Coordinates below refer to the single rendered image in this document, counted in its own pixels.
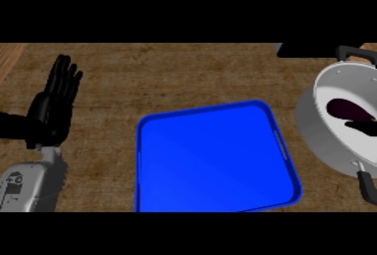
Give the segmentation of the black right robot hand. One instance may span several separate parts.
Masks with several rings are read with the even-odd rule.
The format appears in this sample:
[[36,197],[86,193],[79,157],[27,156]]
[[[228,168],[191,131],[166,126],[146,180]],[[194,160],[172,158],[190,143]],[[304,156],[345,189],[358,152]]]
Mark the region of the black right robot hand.
[[377,122],[347,122],[350,128],[357,129],[369,136],[377,136]]

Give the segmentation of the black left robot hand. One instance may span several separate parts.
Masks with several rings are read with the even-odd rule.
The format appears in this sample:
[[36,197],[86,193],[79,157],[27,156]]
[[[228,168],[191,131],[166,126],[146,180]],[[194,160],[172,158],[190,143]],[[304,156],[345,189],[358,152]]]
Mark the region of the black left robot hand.
[[27,116],[0,112],[0,138],[23,139],[29,149],[64,143],[82,78],[84,72],[72,63],[72,57],[60,55],[45,91],[36,95]]

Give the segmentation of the dark purple eggplant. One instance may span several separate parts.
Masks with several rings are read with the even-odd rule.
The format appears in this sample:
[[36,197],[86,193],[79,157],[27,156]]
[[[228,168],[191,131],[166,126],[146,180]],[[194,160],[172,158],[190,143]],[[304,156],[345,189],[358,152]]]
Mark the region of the dark purple eggplant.
[[327,104],[329,114],[344,120],[373,122],[375,116],[351,101],[333,99]]

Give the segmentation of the blue rectangular tray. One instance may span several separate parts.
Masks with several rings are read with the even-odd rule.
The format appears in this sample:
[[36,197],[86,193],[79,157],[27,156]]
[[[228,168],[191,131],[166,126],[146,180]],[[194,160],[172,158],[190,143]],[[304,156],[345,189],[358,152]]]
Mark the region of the blue rectangular tray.
[[251,212],[295,204],[302,185],[259,100],[146,116],[137,130],[138,212]]

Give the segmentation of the black appliance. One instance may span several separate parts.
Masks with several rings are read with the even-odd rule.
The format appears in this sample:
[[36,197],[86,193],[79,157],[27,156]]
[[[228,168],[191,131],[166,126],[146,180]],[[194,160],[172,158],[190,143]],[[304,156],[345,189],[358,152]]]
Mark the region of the black appliance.
[[[360,48],[361,42],[345,42],[345,46]],[[335,58],[339,42],[323,43],[274,43],[274,51],[279,58]]]

